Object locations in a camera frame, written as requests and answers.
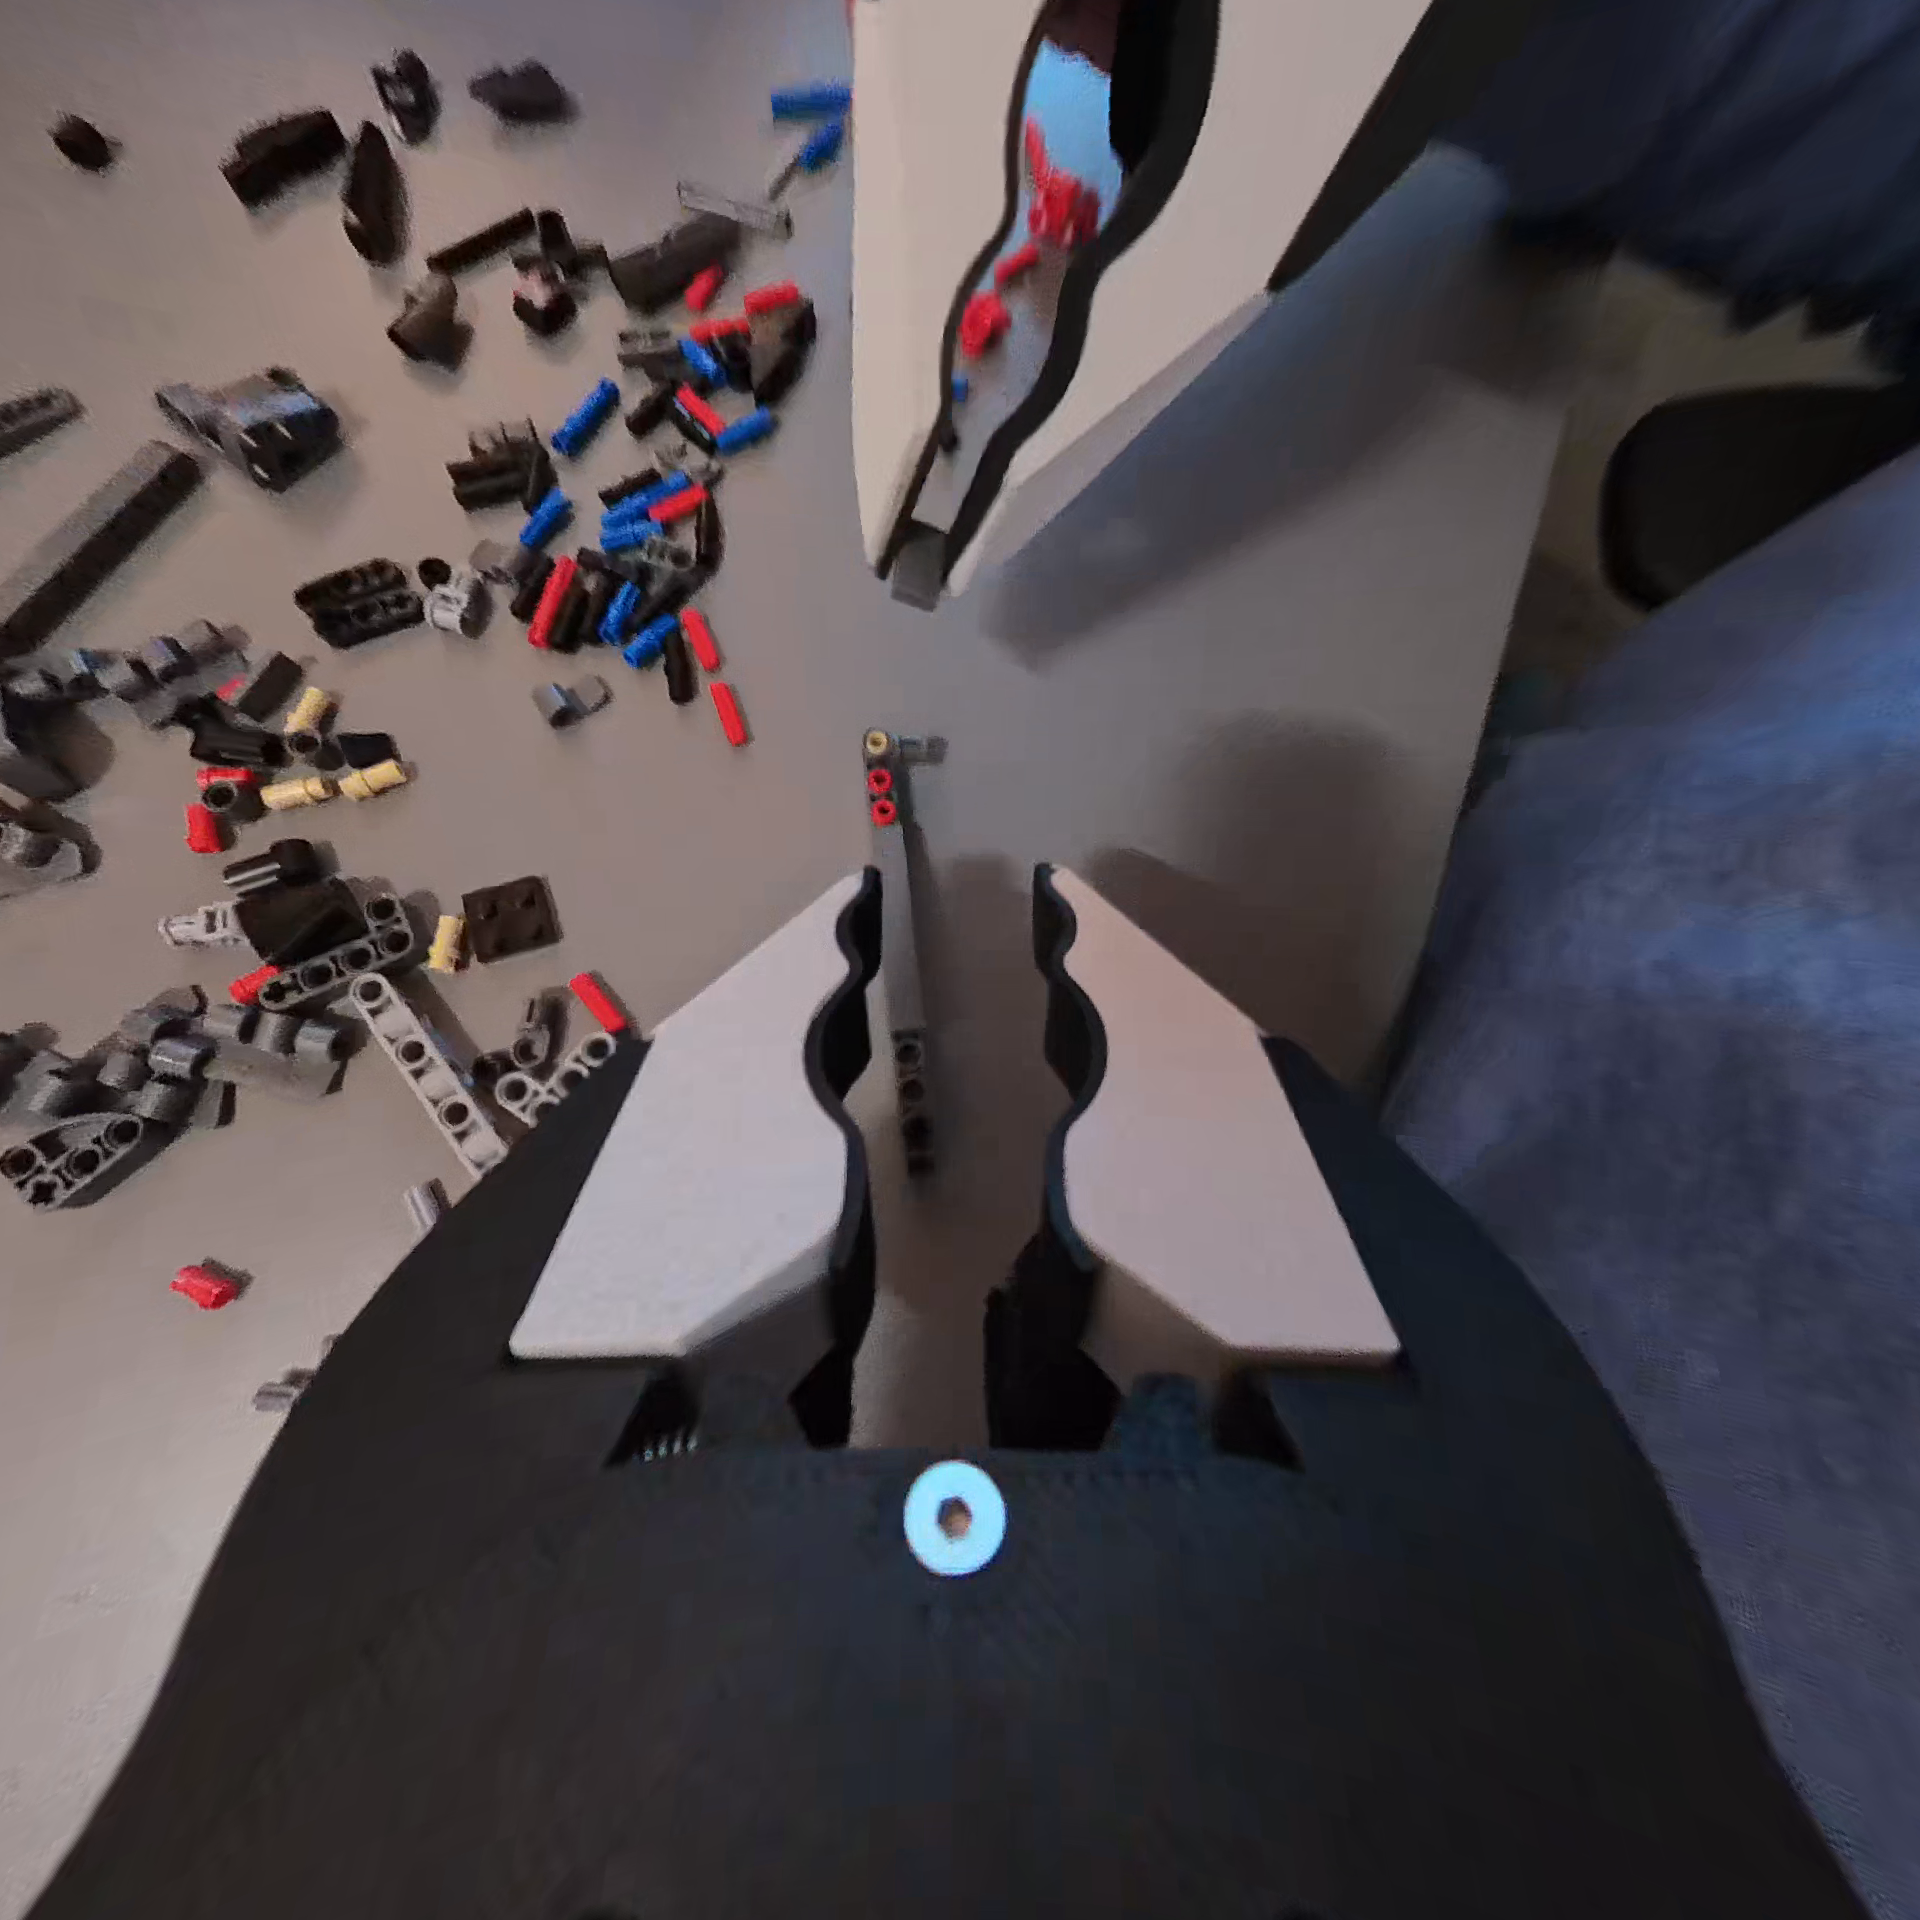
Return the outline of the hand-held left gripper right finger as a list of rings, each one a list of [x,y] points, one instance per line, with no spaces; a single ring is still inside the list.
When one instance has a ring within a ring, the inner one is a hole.
[[[1221,1454],[1291,1454],[1274,1376],[1402,1339],[1263,1026],[1079,873],[1033,873],[1043,1051],[1065,1110],[1032,1244],[1032,1446],[1100,1449],[1170,1392]]]

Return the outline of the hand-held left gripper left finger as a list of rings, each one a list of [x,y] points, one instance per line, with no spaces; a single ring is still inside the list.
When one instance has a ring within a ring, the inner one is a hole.
[[[876,1299],[849,1093],[879,962],[880,873],[859,869],[660,1021],[513,1329],[516,1362],[641,1361],[693,1402],[747,1382],[808,1444],[849,1443]]]

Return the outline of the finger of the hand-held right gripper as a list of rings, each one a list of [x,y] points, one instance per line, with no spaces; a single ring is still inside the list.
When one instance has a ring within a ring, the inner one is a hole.
[[[1049,312],[985,349],[969,301],[1026,206],[1025,110],[1045,5],[853,6],[850,428],[863,548],[893,596],[957,596],[1002,540],[1017,452],[1045,420]]]
[[[1276,290],[1276,265],[1429,5],[1148,5],[1152,131],[1071,248],[1040,429],[987,561],[1011,558]]]

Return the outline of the grey lego beam with red pins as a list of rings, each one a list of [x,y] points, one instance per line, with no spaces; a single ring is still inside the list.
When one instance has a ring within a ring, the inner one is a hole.
[[[859,741],[863,779],[871,821],[873,866],[880,873],[880,990],[888,1054],[897,1080],[897,1130],[909,1180],[938,1165],[931,1093],[931,1036],[914,896],[922,845],[913,776],[932,766],[945,746],[869,728]]]

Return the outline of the cluster of coloured lego pins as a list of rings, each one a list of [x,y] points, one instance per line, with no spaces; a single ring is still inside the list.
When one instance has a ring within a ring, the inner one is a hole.
[[[466,574],[420,564],[431,625],[452,626],[484,585],[508,589],[540,653],[609,650],[658,674],[672,705],[707,701],[736,750],[753,744],[753,725],[703,605],[727,555],[719,493],[735,465],[777,437],[821,322],[794,280],[762,280],[735,306],[723,298],[751,240],[791,234],[791,188],[836,165],[853,84],[777,86],[770,116],[802,138],[757,198],[682,181],[679,220],[625,252],[573,237],[554,208],[529,208],[428,262],[443,285],[506,256],[513,312],[538,339],[577,320],[593,280],[632,316],[615,336],[617,373],[596,378],[563,420],[476,433],[469,454],[448,465],[465,510],[520,496],[524,518],[515,540],[476,547]]]

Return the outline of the person's right forearm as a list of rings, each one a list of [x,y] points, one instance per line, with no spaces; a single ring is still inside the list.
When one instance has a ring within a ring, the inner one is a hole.
[[[1532,228],[1919,366],[1919,5],[1552,5],[1447,141]]]

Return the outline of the cluster of grey lego connectors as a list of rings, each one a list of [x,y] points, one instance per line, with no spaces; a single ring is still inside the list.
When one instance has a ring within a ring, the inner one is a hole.
[[[137,792],[5,885],[5,1413],[28,1388],[186,1352],[186,1315],[336,1331],[549,1105],[563,997],[524,984],[515,1034],[465,1048],[435,997],[469,968],[460,902],[352,870],[343,835],[416,758],[339,758],[325,674],[255,670],[207,622],[141,652],[5,674],[5,795],[35,832],[65,754],[127,716]],[[80,856],[61,880],[52,862]]]

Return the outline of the black square lego plate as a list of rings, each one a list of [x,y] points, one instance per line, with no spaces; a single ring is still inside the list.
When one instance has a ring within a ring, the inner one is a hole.
[[[545,875],[499,880],[463,894],[465,946],[476,968],[561,944],[559,902]]]

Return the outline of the group of black lego panels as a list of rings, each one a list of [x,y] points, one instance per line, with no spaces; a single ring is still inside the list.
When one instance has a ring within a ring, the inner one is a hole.
[[[388,64],[376,64],[370,76],[402,145],[416,146],[440,128],[440,84],[418,53],[399,50]],[[469,82],[469,93],[506,128],[559,126],[573,108],[552,69],[535,59],[482,70]],[[105,173],[116,161],[116,141],[72,112],[56,121],[50,139],[67,162],[90,173]],[[311,178],[341,176],[349,249],[373,267],[401,262],[408,236],[404,178],[393,146],[373,121],[348,139],[329,110],[288,112],[242,131],[221,161],[221,176],[245,208],[266,208]],[[460,316],[458,280],[499,256],[515,258],[520,280],[513,312],[540,339],[552,339],[573,320],[578,301],[572,288],[588,273],[604,269],[627,306],[655,313],[690,292],[719,288],[744,234],[744,221],[720,206],[693,208],[651,245],[612,256],[578,245],[554,208],[521,208],[433,252],[423,282],[402,300],[388,326],[388,341],[416,366],[458,370],[471,336]]]

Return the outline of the dark grey angled lego connector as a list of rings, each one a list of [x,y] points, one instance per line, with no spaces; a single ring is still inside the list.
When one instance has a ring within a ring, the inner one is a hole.
[[[159,386],[160,412],[258,489],[287,493],[345,444],[339,413],[295,370],[263,368],[224,386]]]

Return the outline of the long dark grey lego beam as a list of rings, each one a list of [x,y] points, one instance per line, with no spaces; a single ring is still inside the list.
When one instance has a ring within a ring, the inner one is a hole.
[[[149,441],[2,581],[2,658],[39,650],[203,482],[194,452]]]

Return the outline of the black office chair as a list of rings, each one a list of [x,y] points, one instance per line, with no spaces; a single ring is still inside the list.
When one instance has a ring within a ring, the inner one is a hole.
[[[1915,444],[1914,380],[1665,401],[1603,472],[1600,576],[1631,609],[1665,609]]]

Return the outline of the person's left leg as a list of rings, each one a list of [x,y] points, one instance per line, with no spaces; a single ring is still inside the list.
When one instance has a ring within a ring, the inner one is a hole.
[[[1512,753],[1386,1113],[1576,1332],[1797,1789],[1915,1916],[1915,452]]]

